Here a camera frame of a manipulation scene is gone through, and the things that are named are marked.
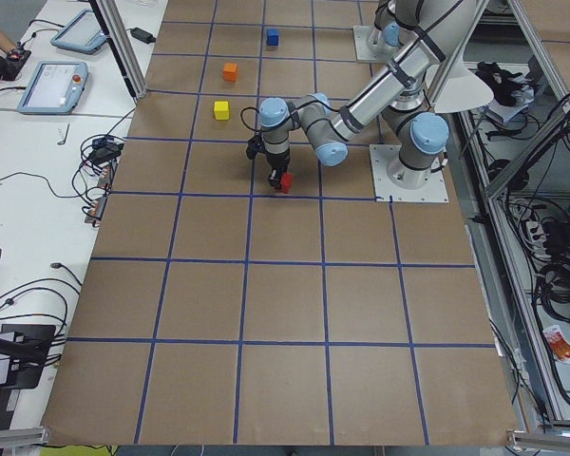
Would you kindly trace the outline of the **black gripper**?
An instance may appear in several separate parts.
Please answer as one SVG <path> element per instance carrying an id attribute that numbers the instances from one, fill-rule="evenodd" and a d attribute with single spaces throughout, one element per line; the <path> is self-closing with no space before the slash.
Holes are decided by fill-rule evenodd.
<path id="1" fill-rule="evenodd" d="M 266 151 L 265 156 L 267 162 L 271 166 L 271 173 L 269 174 L 268 182 L 272 188 L 280 189 L 282 176 L 288 171 L 291 161 L 290 149 L 287 148 L 284 152 L 279 153 Z"/>

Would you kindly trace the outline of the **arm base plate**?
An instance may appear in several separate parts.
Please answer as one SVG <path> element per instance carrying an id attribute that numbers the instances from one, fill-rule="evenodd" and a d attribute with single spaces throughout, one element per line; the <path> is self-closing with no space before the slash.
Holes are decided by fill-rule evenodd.
<path id="1" fill-rule="evenodd" d="M 399 48 L 386 45 L 374 26 L 354 26 L 352 33 L 358 62 L 385 63 Z"/>
<path id="2" fill-rule="evenodd" d="M 415 171 L 400 161 L 398 144 L 371 144 L 370 164 L 377 201 L 448 203 L 443 170 L 437 158 L 426 170 Z"/>

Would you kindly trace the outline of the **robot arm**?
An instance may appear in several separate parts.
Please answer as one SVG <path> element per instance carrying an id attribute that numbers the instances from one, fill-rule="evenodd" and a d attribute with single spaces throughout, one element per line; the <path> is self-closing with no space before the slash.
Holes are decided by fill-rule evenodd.
<path id="1" fill-rule="evenodd" d="M 461 49 L 473 29 L 474 1 L 381 1 L 374 13 L 372 48 L 389 56 L 372 79 L 337 109 L 322 93 L 293 102 L 268 98 L 259 107 L 259 129 L 248 141 L 246 155 L 265 156 L 271 166 L 268 182 L 289 191 L 290 134 L 302 130 L 318 160 L 336 166 L 348 157 L 348 142 L 370 121 L 382 117 L 398 137 L 398 155 L 388 178 L 406 189 L 422 187 L 438 172 L 435 158 L 449 137 L 446 121 L 431 111 L 424 82 L 430 67 L 443 67 Z"/>
<path id="2" fill-rule="evenodd" d="M 374 12 L 374 28 L 390 47 L 399 46 L 400 26 L 396 22 L 395 0 L 379 0 Z"/>

